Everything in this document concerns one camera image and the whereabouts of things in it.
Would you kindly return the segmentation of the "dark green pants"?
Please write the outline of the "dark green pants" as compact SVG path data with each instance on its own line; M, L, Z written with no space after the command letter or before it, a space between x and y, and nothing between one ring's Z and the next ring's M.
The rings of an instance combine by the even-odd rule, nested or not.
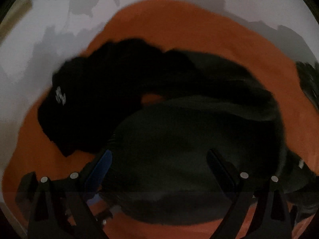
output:
M262 189L286 158L278 103L245 67L141 39L66 61L37 117L66 157L110 151L101 197L146 223L222 218L225 188L247 173Z

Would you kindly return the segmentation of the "dark patterned garment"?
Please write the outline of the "dark patterned garment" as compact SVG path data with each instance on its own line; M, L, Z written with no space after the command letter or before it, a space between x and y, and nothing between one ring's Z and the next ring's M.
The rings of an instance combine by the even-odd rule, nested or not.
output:
M318 75L318 62L312 66L309 63L296 62L296 68L299 77L299 85L311 101L314 107L318 110L319 108L319 75Z

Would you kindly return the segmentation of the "orange fleece blanket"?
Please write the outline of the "orange fleece blanket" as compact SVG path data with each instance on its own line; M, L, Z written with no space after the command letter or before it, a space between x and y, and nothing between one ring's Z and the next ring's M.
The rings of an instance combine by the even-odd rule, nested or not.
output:
M145 0L122 9L78 57L91 55L106 42L126 39L141 39L163 51L176 49L222 57L245 67L272 93L282 117L286 158L281 174L271 179L281 184L286 197L291 238L318 238L318 110L299 85L296 62L230 18L177 0ZM15 201L25 174L34 171L38 180L44 176L65 179L105 153L76 151L66 157L44 134L37 113L51 88L27 113L2 181L5 203L26 229L28 218ZM225 216L193 225L142 222L101 197L103 181L87 204L95 216L102 218L107 238L212 238ZM245 238L256 205L253 200L236 238Z

